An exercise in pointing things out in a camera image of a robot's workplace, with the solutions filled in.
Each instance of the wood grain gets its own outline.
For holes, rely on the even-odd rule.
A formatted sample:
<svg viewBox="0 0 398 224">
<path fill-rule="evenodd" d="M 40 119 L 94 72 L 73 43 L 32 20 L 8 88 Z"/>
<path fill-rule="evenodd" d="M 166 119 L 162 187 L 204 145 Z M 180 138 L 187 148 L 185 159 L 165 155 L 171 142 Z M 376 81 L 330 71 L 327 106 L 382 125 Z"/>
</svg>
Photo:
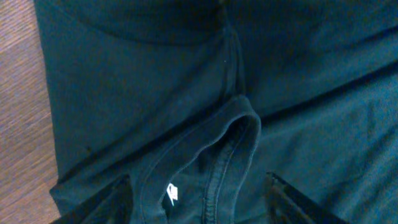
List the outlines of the wood grain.
<svg viewBox="0 0 398 224">
<path fill-rule="evenodd" d="M 0 0 L 0 223 L 59 217 L 50 105 L 32 0 Z"/>
</svg>

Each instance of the shirt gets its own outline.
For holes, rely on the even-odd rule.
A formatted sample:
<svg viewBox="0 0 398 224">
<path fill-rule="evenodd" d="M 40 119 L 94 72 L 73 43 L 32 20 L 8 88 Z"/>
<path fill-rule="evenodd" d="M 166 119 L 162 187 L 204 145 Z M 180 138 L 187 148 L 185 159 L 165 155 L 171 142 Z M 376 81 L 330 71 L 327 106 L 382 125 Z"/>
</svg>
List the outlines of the shirt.
<svg viewBox="0 0 398 224">
<path fill-rule="evenodd" d="M 273 172 L 347 222 L 398 220 L 396 1 L 35 10 L 63 217 L 267 223 Z"/>
</svg>

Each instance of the fabric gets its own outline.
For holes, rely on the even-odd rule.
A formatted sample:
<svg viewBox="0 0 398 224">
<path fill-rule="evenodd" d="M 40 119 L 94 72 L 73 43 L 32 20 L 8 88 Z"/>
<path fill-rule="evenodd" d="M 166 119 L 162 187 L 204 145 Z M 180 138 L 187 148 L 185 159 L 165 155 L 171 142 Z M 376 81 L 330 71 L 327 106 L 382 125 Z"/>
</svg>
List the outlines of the fabric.
<svg viewBox="0 0 398 224">
<path fill-rule="evenodd" d="M 275 172 L 350 223 L 398 222 L 397 1 L 35 9 L 61 215 L 120 204 L 130 223 L 267 223 Z M 104 190 L 123 177 L 111 189 L 126 198 Z"/>
</svg>

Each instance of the white tag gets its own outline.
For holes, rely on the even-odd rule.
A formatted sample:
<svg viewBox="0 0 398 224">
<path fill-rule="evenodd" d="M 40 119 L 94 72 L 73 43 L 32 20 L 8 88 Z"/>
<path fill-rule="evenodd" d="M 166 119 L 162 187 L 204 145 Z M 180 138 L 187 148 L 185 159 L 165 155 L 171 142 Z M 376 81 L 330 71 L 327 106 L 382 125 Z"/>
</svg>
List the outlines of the white tag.
<svg viewBox="0 0 398 224">
<path fill-rule="evenodd" d="M 170 183 L 167 187 L 167 195 L 169 195 L 172 205 L 174 206 L 173 200 L 178 200 L 178 188 Z"/>
</svg>

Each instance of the teal fabric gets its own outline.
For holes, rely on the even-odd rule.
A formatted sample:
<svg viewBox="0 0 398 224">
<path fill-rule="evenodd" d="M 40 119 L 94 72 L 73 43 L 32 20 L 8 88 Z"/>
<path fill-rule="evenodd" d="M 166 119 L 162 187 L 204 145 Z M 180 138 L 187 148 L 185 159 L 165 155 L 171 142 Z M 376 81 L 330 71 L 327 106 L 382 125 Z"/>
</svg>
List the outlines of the teal fabric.
<svg viewBox="0 0 398 224">
<path fill-rule="evenodd" d="M 130 223 L 267 223 L 272 171 L 398 222 L 396 1 L 34 2 L 61 215 L 127 176 Z"/>
</svg>

